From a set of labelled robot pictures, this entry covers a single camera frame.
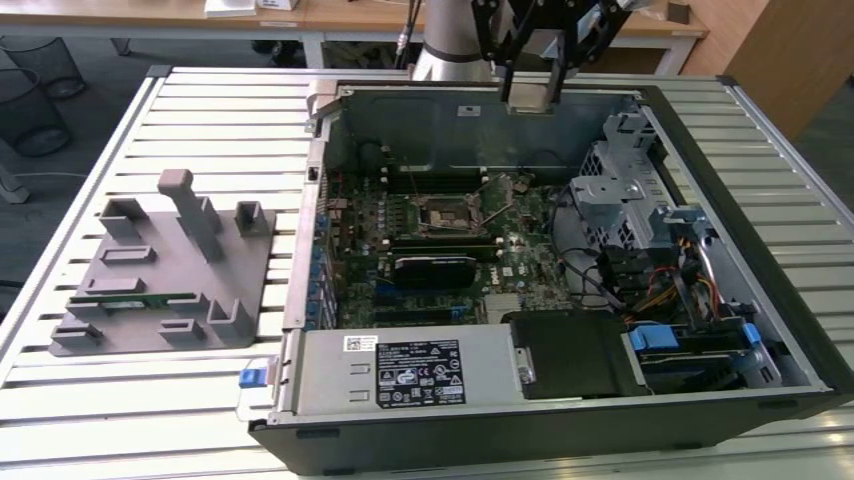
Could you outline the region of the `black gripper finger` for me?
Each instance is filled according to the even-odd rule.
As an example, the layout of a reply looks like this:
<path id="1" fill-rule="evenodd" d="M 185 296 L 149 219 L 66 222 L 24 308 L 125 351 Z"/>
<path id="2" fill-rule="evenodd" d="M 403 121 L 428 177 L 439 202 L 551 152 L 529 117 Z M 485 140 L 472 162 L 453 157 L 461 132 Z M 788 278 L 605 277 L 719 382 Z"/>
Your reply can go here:
<path id="1" fill-rule="evenodd" d="M 545 88 L 549 104 L 560 103 L 567 74 L 597 61 L 630 16 L 617 1 L 564 1 L 559 12 L 556 57 Z"/>
<path id="2" fill-rule="evenodd" d="M 509 7 L 511 22 L 504 37 L 496 40 L 492 30 L 500 27 L 504 5 Z M 533 31 L 533 2 L 472 1 L 471 9 L 481 57 L 503 69 L 500 101 L 507 103 L 517 58 Z"/>

